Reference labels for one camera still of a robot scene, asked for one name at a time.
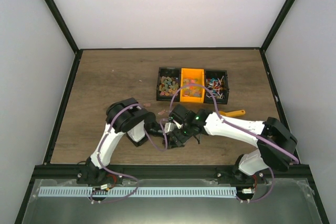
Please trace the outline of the yellow bin with star candies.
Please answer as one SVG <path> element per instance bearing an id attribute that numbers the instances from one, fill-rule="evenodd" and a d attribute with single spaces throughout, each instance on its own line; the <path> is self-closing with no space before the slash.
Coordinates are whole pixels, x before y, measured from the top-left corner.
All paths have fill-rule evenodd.
<path id="1" fill-rule="evenodd" d="M 204 69 L 182 68 L 180 101 L 186 103 L 203 103 L 205 97 L 204 85 Z"/>

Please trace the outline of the black bin with popsicle candies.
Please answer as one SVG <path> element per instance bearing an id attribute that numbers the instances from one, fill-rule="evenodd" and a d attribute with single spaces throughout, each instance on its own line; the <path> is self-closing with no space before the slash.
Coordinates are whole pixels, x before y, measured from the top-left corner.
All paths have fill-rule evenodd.
<path id="1" fill-rule="evenodd" d="M 171 101 L 181 86 L 181 68 L 159 67 L 156 82 L 156 100 Z"/>

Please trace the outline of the orange plastic scoop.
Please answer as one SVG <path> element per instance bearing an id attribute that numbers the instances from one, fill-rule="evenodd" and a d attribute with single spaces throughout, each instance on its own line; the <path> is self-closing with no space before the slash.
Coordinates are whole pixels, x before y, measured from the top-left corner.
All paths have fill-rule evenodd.
<path id="1" fill-rule="evenodd" d="M 230 112 L 219 111 L 219 113 L 222 116 L 231 117 L 231 118 L 243 116 L 246 114 L 245 110 L 237 110 L 237 111 L 230 111 Z"/>

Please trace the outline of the black bin with lollipops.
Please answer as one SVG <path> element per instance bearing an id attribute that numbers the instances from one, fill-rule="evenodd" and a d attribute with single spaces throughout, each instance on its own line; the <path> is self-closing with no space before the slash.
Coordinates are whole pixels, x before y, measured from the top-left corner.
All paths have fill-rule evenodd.
<path id="1" fill-rule="evenodd" d="M 227 104 L 229 98 L 228 75 L 226 70 L 204 70 L 204 84 L 215 97 L 217 104 Z"/>

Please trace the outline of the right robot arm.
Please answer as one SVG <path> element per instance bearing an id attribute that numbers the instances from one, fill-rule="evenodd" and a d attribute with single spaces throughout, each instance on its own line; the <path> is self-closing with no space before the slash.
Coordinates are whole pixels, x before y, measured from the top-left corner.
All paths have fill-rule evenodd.
<path id="1" fill-rule="evenodd" d="M 241 184 L 261 170 L 286 172 L 290 165 L 299 163 L 295 157 L 297 139 L 272 117 L 266 121 L 247 121 L 204 109 L 195 113 L 177 105 L 169 115 L 164 133 L 175 147 L 184 146 L 199 134 L 228 137 L 255 147 L 253 152 L 240 155 L 232 169 L 235 181 Z"/>

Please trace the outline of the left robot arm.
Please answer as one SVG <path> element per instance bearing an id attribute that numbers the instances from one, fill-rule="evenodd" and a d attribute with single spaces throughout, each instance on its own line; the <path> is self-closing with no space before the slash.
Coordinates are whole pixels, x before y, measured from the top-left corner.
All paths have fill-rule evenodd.
<path id="1" fill-rule="evenodd" d="M 110 105 L 106 110 L 106 124 L 95 151 L 86 161 L 86 179 L 102 184 L 107 178 L 106 166 L 123 136 L 136 146 L 145 143 L 150 135 L 163 137 L 164 127 L 156 121 L 154 113 L 140 106 L 135 98 Z"/>

